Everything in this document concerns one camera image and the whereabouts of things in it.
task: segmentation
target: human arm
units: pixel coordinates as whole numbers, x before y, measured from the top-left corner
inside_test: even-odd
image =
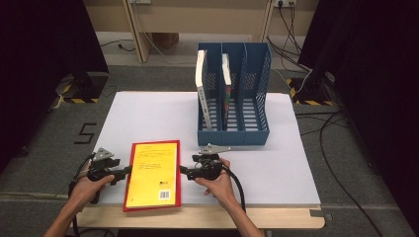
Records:
[[[224,166],[230,167],[230,162],[228,160],[221,158],[221,162]],[[231,216],[231,219],[242,237],[263,236],[261,231],[241,208],[240,203],[237,202],[234,196],[230,176],[226,171],[222,170],[219,177],[214,181],[209,181],[204,178],[195,178],[195,182],[207,187],[205,192],[206,196],[213,194],[213,196],[218,199],[219,204]]]
[[[43,237],[64,236],[74,216],[95,197],[97,191],[101,191],[114,177],[110,175],[97,182],[92,182],[87,177],[79,179],[67,203]]]

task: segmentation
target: forearm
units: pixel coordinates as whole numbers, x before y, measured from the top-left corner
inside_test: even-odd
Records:
[[[72,203],[67,203],[56,217],[52,225],[48,228],[43,237],[60,237],[65,236],[71,221],[77,214],[78,208]]]
[[[240,204],[235,202],[229,204],[225,208],[242,237],[262,237],[262,232],[256,227],[252,220],[247,216],[246,212],[241,208]]]

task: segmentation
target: book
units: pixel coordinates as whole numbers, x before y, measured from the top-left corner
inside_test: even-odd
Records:
[[[224,100],[222,111],[222,129],[227,130],[228,127],[228,110],[230,108],[231,96],[231,77],[230,77],[230,64],[228,54],[222,54],[222,75],[224,76]]]
[[[124,212],[181,205],[180,141],[134,143]]]
[[[203,110],[204,120],[208,130],[212,130],[210,123],[210,111],[207,104],[207,95],[205,90],[205,81],[207,80],[207,51],[198,50],[197,68],[195,72],[195,84],[197,85],[198,97]]]

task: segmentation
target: gray carpet floor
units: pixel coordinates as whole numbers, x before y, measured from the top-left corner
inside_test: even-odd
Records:
[[[303,74],[282,71],[286,78]],[[110,66],[108,82],[97,104],[64,103],[45,115],[28,144],[29,154],[14,157],[0,176],[0,236],[42,236],[65,200],[67,185],[80,162],[93,151],[117,91],[196,91],[195,68]],[[288,87],[272,72],[268,92],[287,93]],[[354,201],[338,185],[326,165],[346,191],[360,204],[383,236],[415,236],[381,177],[369,166],[360,139],[343,114],[323,131],[322,156],[319,129],[337,106],[295,105],[301,139],[322,202],[326,225],[319,230],[272,230],[270,236],[377,236],[373,226]],[[84,131],[94,133],[79,135]],[[85,141],[86,144],[75,144]],[[34,198],[22,194],[45,194]],[[83,236],[103,236],[89,232]],[[136,236],[152,236],[146,233]]]

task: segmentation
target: red book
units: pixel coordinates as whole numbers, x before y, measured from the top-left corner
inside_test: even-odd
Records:
[[[132,145],[124,212],[181,205],[180,141]]]

